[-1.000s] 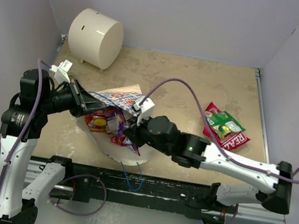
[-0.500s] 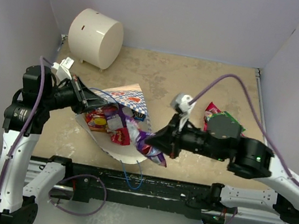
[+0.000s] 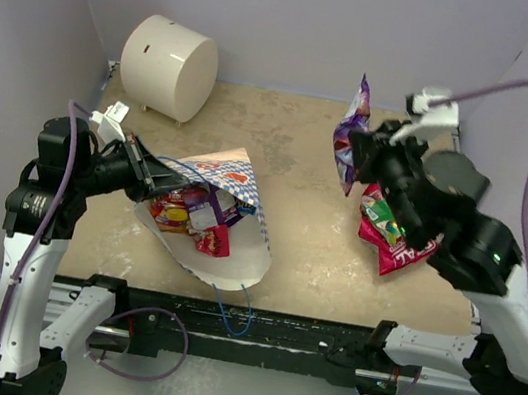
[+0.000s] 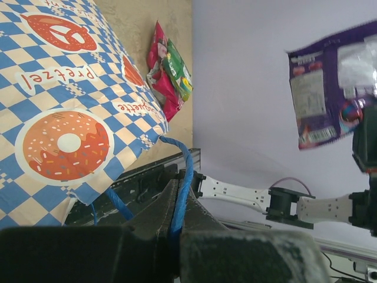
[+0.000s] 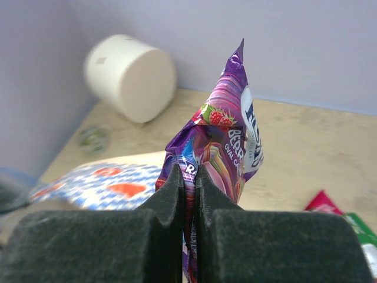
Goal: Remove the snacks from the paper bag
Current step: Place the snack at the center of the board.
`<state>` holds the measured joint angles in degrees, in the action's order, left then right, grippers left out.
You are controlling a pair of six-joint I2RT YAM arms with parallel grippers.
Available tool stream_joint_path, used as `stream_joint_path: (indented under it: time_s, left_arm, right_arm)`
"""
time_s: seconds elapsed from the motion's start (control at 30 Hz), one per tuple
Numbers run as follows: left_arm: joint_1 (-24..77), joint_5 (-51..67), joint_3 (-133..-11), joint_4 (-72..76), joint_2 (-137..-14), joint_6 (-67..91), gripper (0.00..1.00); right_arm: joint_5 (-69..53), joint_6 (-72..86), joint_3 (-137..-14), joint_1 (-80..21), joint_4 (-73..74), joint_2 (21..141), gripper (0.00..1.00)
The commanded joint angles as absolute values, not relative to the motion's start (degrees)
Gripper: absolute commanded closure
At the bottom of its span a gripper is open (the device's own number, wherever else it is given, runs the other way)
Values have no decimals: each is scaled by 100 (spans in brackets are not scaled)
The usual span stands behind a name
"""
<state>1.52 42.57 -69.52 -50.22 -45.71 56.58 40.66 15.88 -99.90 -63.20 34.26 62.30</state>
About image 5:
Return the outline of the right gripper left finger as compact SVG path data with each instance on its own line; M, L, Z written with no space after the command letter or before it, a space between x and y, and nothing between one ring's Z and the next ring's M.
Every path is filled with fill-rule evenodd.
M135 210L43 210L17 224L1 254L2 282L181 282L183 178Z

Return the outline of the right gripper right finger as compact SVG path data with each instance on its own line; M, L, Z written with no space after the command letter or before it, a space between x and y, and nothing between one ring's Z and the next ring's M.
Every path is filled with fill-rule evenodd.
M248 211L196 176L199 282L372 282L344 218L318 212Z

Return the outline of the blue checkered paper bag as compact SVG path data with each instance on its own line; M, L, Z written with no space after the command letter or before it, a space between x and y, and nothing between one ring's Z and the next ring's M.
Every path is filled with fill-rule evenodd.
M1 216L1 246L26 215L43 210L133 210L155 191L165 153L114 157L82 164L62 177L41 184L30 203Z

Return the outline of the purple Fox's berries candy bag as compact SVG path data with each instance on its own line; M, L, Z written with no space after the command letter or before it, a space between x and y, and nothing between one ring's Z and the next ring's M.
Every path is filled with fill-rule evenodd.
M263 148L254 113L241 43L229 57L209 98L166 145L156 189L165 184L171 168L180 166L185 195L183 272L198 281L197 237L194 223L195 181L200 165L213 183L237 203L244 184L263 163Z

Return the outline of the green Fox's candy bag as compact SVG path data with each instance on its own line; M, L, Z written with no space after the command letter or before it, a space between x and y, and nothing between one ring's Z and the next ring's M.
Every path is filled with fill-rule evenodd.
M369 270L376 282L376 234L356 213L346 213L343 217L357 234Z

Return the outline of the red Real snack bag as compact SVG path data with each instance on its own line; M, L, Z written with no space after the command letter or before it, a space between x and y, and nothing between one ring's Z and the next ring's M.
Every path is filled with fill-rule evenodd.
M339 209L325 190L321 190L305 207L306 211L321 212L343 216L345 213Z

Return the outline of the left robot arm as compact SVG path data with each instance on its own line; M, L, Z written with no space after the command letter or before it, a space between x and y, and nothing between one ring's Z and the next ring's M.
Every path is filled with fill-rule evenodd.
M1 167L1 216L29 205L29 194L39 179L20 170Z

